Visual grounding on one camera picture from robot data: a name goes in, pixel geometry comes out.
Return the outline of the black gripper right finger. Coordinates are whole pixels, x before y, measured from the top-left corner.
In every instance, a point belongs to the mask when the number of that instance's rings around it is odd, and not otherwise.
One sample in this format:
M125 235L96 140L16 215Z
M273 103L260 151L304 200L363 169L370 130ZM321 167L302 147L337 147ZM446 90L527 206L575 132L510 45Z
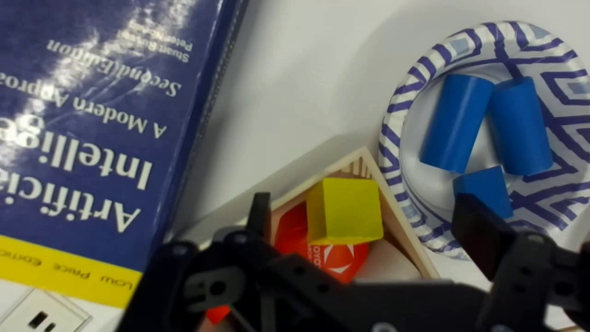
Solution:
M451 234L492 282L477 328L483 332L551 332L547 306L579 328L590 326L588 250L558 246L549 235L514 230L472 193L457 193Z

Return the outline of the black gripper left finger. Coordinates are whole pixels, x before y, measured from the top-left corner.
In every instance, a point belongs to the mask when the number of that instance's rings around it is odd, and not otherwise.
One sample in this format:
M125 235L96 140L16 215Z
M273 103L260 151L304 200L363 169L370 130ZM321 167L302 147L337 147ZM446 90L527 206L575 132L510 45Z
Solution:
M271 235L271 193L256 191L247 215L245 234L249 241L267 243Z

